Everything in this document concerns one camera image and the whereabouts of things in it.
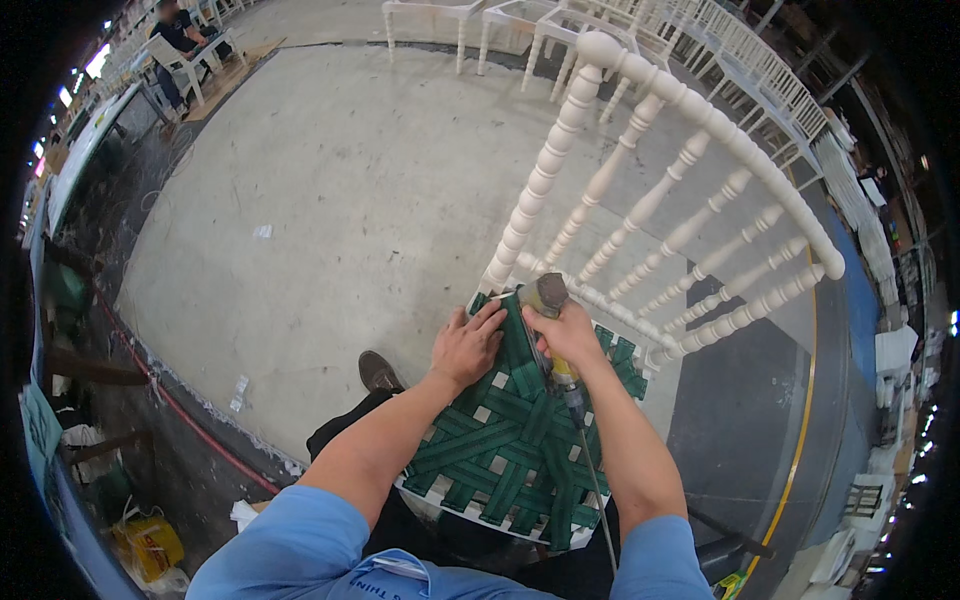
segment concrete floor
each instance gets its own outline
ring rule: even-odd
[[[379,4],[371,6],[351,4],[355,11],[344,12],[348,7],[339,4],[273,0],[233,20],[241,46],[287,35],[287,47],[203,125],[139,232],[116,302],[139,339],[188,387],[302,462],[306,437],[365,393],[355,371],[361,350],[384,353],[407,382],[424,373],[436,329],[476,288],[558,111],[546,101],[552,81],[535,78],[520,94],[522,74],[499,65],[480,78],[468,60],[458,78],[454,58],[441,52],[401,48],[391,66],[382,47],[290,47],[362,38],[367,29],[367,37],[376,38],[382,20]],[[321,36],[320,22],[340,29]],[[438,20],[438,37],[442,29]],[[429,27],[406,38],[430,38]],[[675,65],[674,72],[703,89],[682,68]],[[632,104],[622,103],[611,125],[600,128],[593,119],[579,135],[531,238],[533,252],[546,249],[579,202]],[[598,102],[596,115],[602,107]],[[674,110],[661,112],[562,268],[579,270],[692,133]],[[593,281],[596,287],[608,289],[656,248],[734,168],[725,151],[710,146]],[[804,196],[823,219],[829,208],[815,187]],[[770,202],[762,185],[751,182],[625,303],[639,306],[658,294],[687,272],[689,261],[746,227]],[[273,237],[255,239],[261,225],[272,225]],[[782,218],[716,279],[662,308],[654,321],[672,319],[795,234]],[[798,257],[744,298],[805,265],[805,256]],[[848,337],[843,286],[831,282],[828,289],[836,291],[816,302],[817,346],[849,354],[847,342],[830,337]],[[782,492],[812,385],[813,324],[807,294],[769,320],[668,365],[643,402],[678,461],[691,505],[759,538]],[[628,337],[647,343],[638,334]],[[821,353],[817,385],[806,398],[813,405],[808,451],[787,505],[788,512],[804,512],[789,519],[799,532],[778,531],[780,538],[789,533],[787,545],[802,542],[838,451],[831,440],[845,409],[836,398],[846,384],[829,357]],[[251,382],[248,403],[232,413],[228,405],[241,374]],[[752,456],[760,458],[746,461]],[[803,500],[794,503],[798,493]],[[783,556],[788,562],[792,551]],[[754,595],[768,597],[779,576],[771,568],[770,585],[751,584]]]

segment seated worker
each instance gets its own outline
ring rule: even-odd
[[[470,568],[437,566],[424,559],[430,548],[414,549],[422,544],[409,528],[394,535],[394,545],[371,548],[375,538],[382,542],[387,530],[397,528],[404,511],[410,514],[394,480],[434,418],[490,370],[503,339],[497,329],[505,317],[500,300],[488,302],[469,320],[464,307],[457,307],[437,336],[430,370],[406,391],[382,357],[371,351],[361,354],[360,376],[371,394],[314,434],[307,443],[316,454],[310,468],[243,533],[207,559],[193,578],[187,600],[555,598],[551,593],[618,600],[712,598],[694,551],[677,466],[621,385],[587,311],[573,300],[557,321],[529,307],[523,318],[543,336],[540,351],[565,358],[589,390],[623,540],[612,586],[609,564],[580,570],[578,580],[606,573],[603,587],[594,586],[589,594],[556,585],[568,579],[559,572],[547,577],[541,573],[536,590],[518,582],[530,581],[522,569],[514,581]],[[602,538],[597,531],[590,542],[604,544]],[[541,571],[552,564],[563,567],[554,562],[586,550],[589,545],[530,566],[539,565]],[[569,570],[569,561],[565,564]]]
[[[194,27],[190,13],[181,10],[177,0],[160,0],[156,3],[156,25],[150,37],[163,36],[175,50],[180,51],[185,60],[192,60],[196,49],[205,47],[217,33],[217,28],[213,26],[201,27],[200,30]],[[217,45],[216,52],[220,60],[224,60],[233,49],[223,41]],[[154,72],[163,95],[170,101],[170,106],[178,115],[183,116],[187,112],[187,105],[180,96],[173,76],[160,63],[156,64]]]

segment blue t-shirt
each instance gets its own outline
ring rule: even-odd
[[[367,521],[340,496],[291,486],[207,559],[187,600],[556,598],[490,573],[420,561],[403,550],[362,559],[369,536]],[[689,523],[661,516],[630,532],[610,598],[711,599]]]

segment shoe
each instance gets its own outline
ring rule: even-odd
[[[371,392],[403,389],[394,368],[373,350],[364,350],[357,360],[357,366],[360,368],[360,381]]]

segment black pants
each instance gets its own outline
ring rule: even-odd
[[[212,38],[217,35],[217,28],[211,26],[201,27],[200,35],[207,38],[207,41],[210,41]],[[183,52],[189,52],[197,47],[197,42],[192,39],[187,40],[189,42],[189,47],[187,44],[184,44],[183,47],[186,48]],[[230,48],[230,45],[225,41],[217,44],[216,48],[217,57],[220,60],[225,59],[233,52],[233,49]],[[180,96],[180,91],[177,89],[177,84],[174,83],[174,77],[170,74],[170,71],[166,70],[162,64],[157,63],[154,66],[154,74],[156,75],[156,80],[160,84],[160,89],[163,90],[163,95],[167,97],[167,100],[170,102],[170,106],[177,108],[180,104],[183,103],[183,98]]]
[[[310,462],[317,458],[324,446],[337,434],[356,423],[394,394],[399,393],[400,390],[377,390],[364,398],[350,412],[329,420],[306,441]],[[619,519],[612,499],[607,504],[607,519],[611,526],[613,547],[619,560]],[[438,566],[471,567],[471,564],[459,558],[464,556],[466,549],[481,547],[491,551],[495,550],[498,544],[505,547],[512,538],[513,536],[508,534],[449,513],[444,513],[441,517],[436,533],[430,531],[410,511],[406,502],[400,497],[400,492],[391,487],[387,501],[380,512],[380,519],[371,531],[363,553],[364,556],[369,556],[382,550],[400,548]],[[510,576],[511,579],[528,588],[539,589],[570,600],[607,598],[610,595],[612,572],[603,531],[598,526],[585,548],[529,564]]]

